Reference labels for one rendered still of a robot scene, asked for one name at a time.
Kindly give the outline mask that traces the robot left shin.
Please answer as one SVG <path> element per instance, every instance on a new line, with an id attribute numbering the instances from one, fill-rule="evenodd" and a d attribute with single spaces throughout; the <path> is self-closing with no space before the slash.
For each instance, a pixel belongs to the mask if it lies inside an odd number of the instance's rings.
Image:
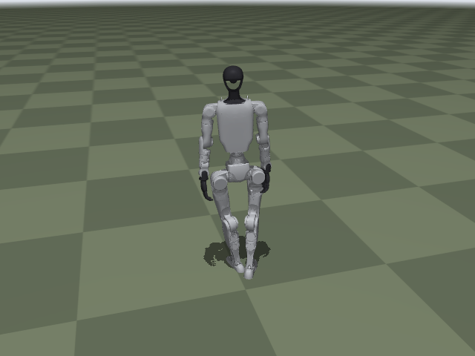
<path id="1" fill-rule="evenodd" d="M 240 264 L 240 255 L 239 255 L 239 233 L 237 230 L 231 232 L 229 224 L 226 220 L 222 221 L 223 235 L 229 250 L 231 252 L 233 263 L 237 266 L 237 262 Z"/>

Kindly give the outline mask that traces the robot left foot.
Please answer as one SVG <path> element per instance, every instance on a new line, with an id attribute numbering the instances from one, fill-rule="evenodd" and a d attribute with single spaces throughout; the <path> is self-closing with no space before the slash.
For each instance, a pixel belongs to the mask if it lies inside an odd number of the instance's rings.
<path id="1" fill-rule="evenodd" d="M 244 266 L 241 262 L 240 262 L 240 264 L 239 264 L 239 262 L 237 262 L 237 266 L 233 263 L 232 256 L 228 256 L 226 258 L 226 260 L 229 263 L 229 265 L 236 270 L 236 272 L 238 272 L 238 273 L 244 273 L 245 272 L 245 268 L 244 268 Z"/>

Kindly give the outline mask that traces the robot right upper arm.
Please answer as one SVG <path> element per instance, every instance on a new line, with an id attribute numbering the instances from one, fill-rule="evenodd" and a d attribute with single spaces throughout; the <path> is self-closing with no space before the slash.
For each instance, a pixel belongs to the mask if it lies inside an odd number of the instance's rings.
<path id="1" fill-rule="evenodd" d="M 269 142 L 268 140 L 268 115 L 266 105 L 262 101 L 252 101 L 254 113 L 256 116 L 258 134 L 256 134 L 257 143 L 262 145 Z"/>

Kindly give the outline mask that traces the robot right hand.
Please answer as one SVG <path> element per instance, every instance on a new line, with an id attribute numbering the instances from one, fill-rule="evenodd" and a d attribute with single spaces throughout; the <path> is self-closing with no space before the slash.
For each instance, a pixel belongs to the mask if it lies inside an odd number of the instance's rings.
<path id="1" fill-rule="evenodd" d="M 270 181 L 269 172 L 271 171 L 271 165 L 267 164 L 266 165 L 266 170 L 264 170 L 264 169 L 262 169 L 262 170 L 265 173 L 265 180 L 264 180 L 263 183 L 261 183 L 263 190 L 260 193 L 266 193 L 269 189 L 269 181 Z"/>

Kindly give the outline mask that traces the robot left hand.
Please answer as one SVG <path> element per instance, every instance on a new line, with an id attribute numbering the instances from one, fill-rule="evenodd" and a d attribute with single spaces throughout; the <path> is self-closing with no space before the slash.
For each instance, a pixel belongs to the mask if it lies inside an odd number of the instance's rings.
<path id="1" fill-rule="evenodd" d="M 211 197 L 208 197 L 208 194 L 207 194 L 207 185 L 206 185 L 206 180 L 208 180 L 208 173 L 207 171 L 203 171 L 202 172 L 202 177 L 199 177 L 199 180 L 200 180 L 200 185 L 201 185 L 201 190 L 203 192 L 203 196 L 208 200 L 208 201 L 212 201 L 213 199 L 211 199 Z"/>

